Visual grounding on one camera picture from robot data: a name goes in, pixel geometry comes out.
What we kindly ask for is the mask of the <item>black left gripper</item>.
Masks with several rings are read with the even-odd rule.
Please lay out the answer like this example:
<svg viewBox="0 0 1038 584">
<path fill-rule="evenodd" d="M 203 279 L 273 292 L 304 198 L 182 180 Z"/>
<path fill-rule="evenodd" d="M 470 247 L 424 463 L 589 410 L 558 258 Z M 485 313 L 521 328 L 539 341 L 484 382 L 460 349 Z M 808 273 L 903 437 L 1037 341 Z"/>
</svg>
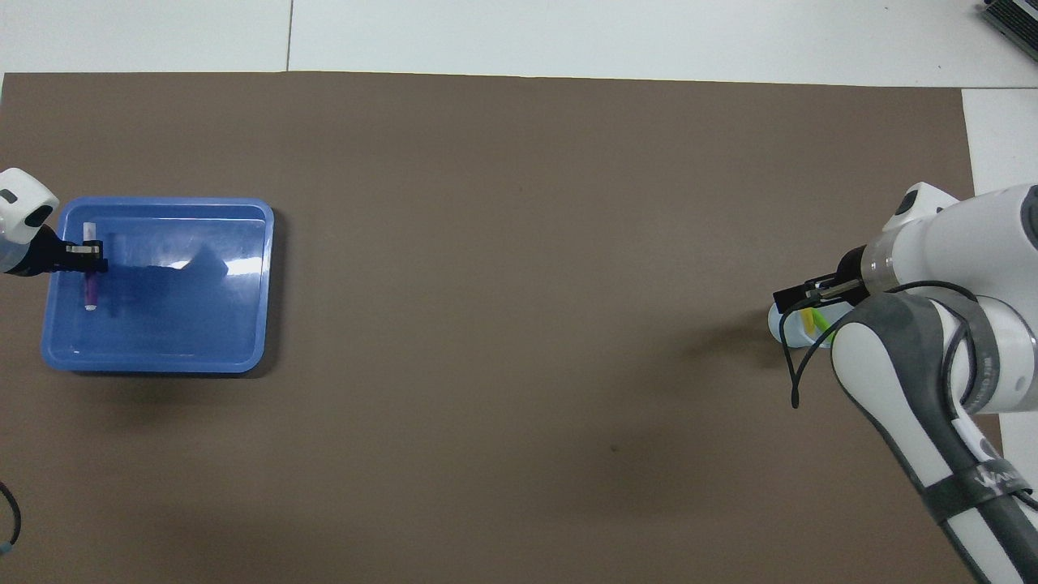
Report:
<svg viewBox="0 0 1038 584">
<path fill-rule="evenodd" d="M 79 256 L 87 256 L 80 262 Z M 102 274 L 109 270 L 103 258 L 101 241 L 69 243 L 56 235 L 48 225 L 42 225 L 29 244 L 24 256 L 24 276 L 35 277 L 56 271 L 81 271 L 84 274 Z"/>
</svg>

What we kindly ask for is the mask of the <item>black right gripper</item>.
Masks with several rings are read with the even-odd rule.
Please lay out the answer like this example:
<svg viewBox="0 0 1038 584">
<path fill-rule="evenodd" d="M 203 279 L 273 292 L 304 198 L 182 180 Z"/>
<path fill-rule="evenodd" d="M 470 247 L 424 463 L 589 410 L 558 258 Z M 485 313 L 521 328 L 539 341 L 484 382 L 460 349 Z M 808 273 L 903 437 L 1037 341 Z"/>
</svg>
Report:
<svg viewBox="0 0 1038 584">
<path fill-rule="evenodd" d="M 861 276 L 865 251 L 866 247 L 847 251 L 835 269 L 835 276 L 811 278 L 802 284 L 774 291 L 774 309 L 778 314 L 786 314 L 793 309 L 818 309 L 834 304 L 850 306 L 863 302 L 870 295 Z"/>
</svg>

